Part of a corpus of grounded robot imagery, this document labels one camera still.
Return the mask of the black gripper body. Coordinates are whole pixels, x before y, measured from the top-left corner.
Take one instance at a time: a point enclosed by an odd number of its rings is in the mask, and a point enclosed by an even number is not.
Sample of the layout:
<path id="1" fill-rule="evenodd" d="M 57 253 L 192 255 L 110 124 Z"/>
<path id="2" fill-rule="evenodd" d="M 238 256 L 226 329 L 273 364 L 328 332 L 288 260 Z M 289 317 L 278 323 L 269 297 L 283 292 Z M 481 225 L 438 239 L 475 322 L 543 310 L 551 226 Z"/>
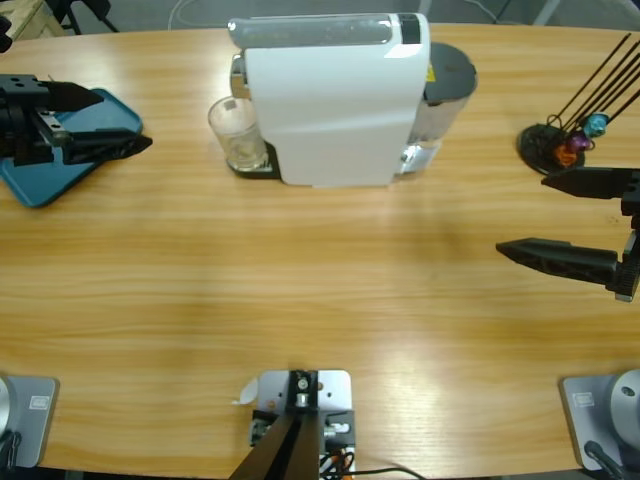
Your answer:
<path id="1" fill-rule="evenodd" d="M 630 183 L 621 197 L 621 213 L 631 218 L 631 233 L 610 288 L 618 301 L 631 302 L 639 284 L 639 184 Z"/>
<path id="2" fill-rule="evenodd" d="M 38 109 L 63 110 L 63 82 L 34 75 L 1 75 L 1 158 L 16 167 L 51 163 L 52 147 L 33 115 Z"/>

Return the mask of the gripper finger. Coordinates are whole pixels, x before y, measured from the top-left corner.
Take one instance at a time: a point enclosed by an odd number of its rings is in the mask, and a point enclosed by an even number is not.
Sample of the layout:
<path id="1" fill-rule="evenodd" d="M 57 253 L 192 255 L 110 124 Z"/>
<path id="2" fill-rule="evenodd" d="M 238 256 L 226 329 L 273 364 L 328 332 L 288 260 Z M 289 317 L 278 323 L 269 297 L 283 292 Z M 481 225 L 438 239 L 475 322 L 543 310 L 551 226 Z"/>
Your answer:
<path id="1" fill-rule="evenodd" d="M 576 167 L 549 174 L 541 184 L 575 197 L 639 200 L 639 170 Z"/>
<path id="2" fill-rule="evenodd" d="M 615 251 L 580 247 L 566 241 L 525 238 L 497 243 L 496 250 L 517 264 L 547 275 L 612 289 L 620 279 Z"/>
<path id="3" fill-rule="evenodd" d="M 56 112 L 75 112 L 104 101 L 104 98 L 78 84 L 72 82 L 49 81 L 47 108 Z"/>
<path id="4" fill-rule="evenodd" d="M 122 128 L 75 132 L 63 146 L 63 163 L 79 165 L 125 159 L 152 144 L 150 137 Z"/>

